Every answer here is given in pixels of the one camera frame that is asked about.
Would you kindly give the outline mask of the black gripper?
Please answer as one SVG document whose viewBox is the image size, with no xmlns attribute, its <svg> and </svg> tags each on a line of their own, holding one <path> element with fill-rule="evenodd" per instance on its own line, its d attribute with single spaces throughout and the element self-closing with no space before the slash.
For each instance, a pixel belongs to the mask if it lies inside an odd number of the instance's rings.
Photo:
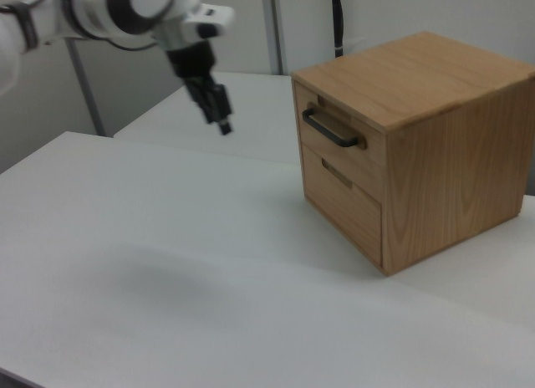
<svg viewBox="0 0 535 388">
<path fill-rule="evenodd" d="M 192 100 L 204 114 L 207 124 L 218 125 L 222 135 L 233 132 L 229 116 L 232 108 L 224 84 L 211 75 L 216 63 L 209 43 L 196 43 L 187 48 L 166 52 L 175 75 L 182 79 Z"/>
</svg>

